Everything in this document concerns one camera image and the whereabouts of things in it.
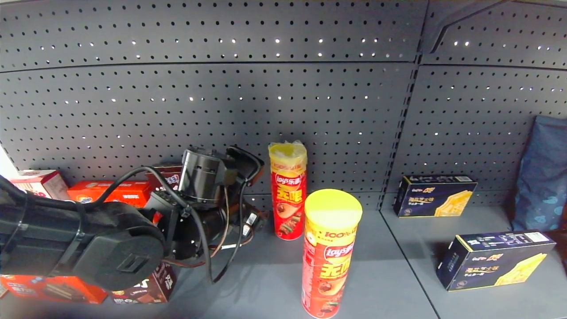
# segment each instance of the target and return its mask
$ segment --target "lay's chip can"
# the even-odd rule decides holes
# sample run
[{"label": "lay's chip can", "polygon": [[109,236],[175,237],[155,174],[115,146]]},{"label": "lay's chip can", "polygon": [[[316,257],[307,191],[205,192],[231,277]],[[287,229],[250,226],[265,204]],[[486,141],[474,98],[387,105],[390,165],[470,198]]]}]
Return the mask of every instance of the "lay's chip can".
[{"label": "lay's chip can", "polygon": [[340,190],[319,190],[305,201],[303,307],[314,318],[338,312],[362,205]]},{"label": "lay's chip can", "polygon": [[283,240],[295,240],[303,233],[307,150],[299,141],[271,143],[268,150],[276,235]]}]

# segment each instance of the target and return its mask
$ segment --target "pegboard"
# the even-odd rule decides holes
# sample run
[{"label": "pegboard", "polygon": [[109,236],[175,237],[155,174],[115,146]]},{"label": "pegboard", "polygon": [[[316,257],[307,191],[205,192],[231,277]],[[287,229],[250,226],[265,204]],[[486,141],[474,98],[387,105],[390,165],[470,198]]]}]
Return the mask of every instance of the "pegboard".
[{"label": "pegboard", "polygon": [[[360,202],[364,211],[376,211],[376,203],[382,199],[379,192],[356,192],[352,195]],[[245,195],[244,199],[260,211],[268,212],[274,209],[271,195]]]},{"label": "pegboard", "polygon": [[420,66],[387,192],[404,174],[468,174],[509,190],[536,115],[565,118],[567,72]]},{"label": "pegboard", "polygon": [[436,23],[426,22],[424,34],[437,37],[426,36],[421,62],[567,69],[565,2],[493,2],[465,12],[458,3],[432,3],[427,20]]},{"label": "pegboard", "polygon": [[[2,145],[73,184],[181,160],[188,145],[301,140],[308,186],[382,192],[411,63],[114,65],[0,74]],[[250,191],[268,194],[269,165]]]},{"label": "pegboard", "polygon": [[2,6],[0,71],[414,61],[427,1],[33,1]]}]

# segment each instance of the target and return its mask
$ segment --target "shelf surface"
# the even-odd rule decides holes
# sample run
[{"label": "shelf surface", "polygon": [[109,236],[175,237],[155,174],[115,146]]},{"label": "shelf surface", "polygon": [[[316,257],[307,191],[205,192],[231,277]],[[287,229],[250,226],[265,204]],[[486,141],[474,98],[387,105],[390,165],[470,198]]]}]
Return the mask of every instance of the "shelf surface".
[{"label": "shelf surface", "polygon": [[447,292],[439,282],[439,257],[456,234],[510,229],[502,208],[469,207],[460,217],[399,219],[391,209],[382,215],[441,319],[567,317],[567,276],[555,250],[524,283]]},{"label": "shelf surface", "polygon": [[[225,277],[204,281],[204,269],[182,270],[168,304],[102,306],[50,303],[7,296],[1,318],[311,318],[301,304],[303,241],[279,240],[266,225],[242,247]],[[224,251],[214,264],[223,265]],[[378,211],[358,228],[341,318],[437,318]]]}]

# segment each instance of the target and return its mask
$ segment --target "snack box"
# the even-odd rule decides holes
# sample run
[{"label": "snack box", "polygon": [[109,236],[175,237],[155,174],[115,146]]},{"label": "snack box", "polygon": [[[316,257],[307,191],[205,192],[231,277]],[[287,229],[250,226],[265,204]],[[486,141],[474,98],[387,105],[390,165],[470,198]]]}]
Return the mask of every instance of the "snack box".
[{"label": "snack box", "polygon": [[8,288],[4,287],[4,285],[0,283],[0,299],[4,298],[8,291]]},{"label": "snack box", "polygon": [[[71,200],[90,203],[97,200],[113,181],[81,181],[67,190]],[[151,188],[148,181],[132,181],[120,184],[105,202],[123,202],[142,208],[150,199]]]},{"label": "snack box", "polygon": [[448,291],[523,283],[555,242],[534,231],[457,235],[437,267]]},{"label": "snack box", "polygon": [[404,176],[393,209],[399,217],[460,216],[476,185],[466,175]]},{"label": "snack box", "polygon": [[101,304],[107,297],[105,290],[78,277],[2,275],[0,282],[16,296],[25,298]]},{"label": "snack box", "polygon": [[162,262],[152,274],[132,288],[110,293],[117,304],[166,303],[174,289],[177,276],[174,268]]},{"label": "snack box", "polygon": [[10,182],[23,191],[33,192],[35,195],[69,200],[67,184],[56,170],[22,170],[19,176],[11,178]]},{"label": "snack box", "polygon": [[[183,165],[181,163],[163,163],[152,165],[158,172],[163,175],[166,182],[173,188],[174,191],[179,189],[179,180],[181,178],[181,170]],[[164,191],[162,184],[158,181],[154,174],[146,172],[148,182],[152,191]]]}]

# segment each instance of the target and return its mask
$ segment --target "robotic arm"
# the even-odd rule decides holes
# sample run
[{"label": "robotic arm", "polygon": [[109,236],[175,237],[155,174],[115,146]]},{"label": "robotic arm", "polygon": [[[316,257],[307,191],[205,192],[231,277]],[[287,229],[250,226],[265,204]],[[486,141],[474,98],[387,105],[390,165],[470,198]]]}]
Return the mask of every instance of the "robotic arm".
[{"label": "robotic arm", "polygon": [[[194,266],[204,265],[209,282],[216,283],[243,236],[251,236],[265,220],[243,200],[244,189],[256,182],[264,163],[231,146],[226,154],[189,148],[183,164],[179,191],[158,171],[142,166],[87,204],[35,196],[0,176],[0,272],[74,275],[115,291],[144,280],[164,258],[175,263],[203,257]],[[154,174],[165,189],[153,192],[143,209],[104,202],[120,183],[143,171]],[[221,234],[224,240],[229,224],[238,226],[238,242],[213,279],[209,243]]]}]

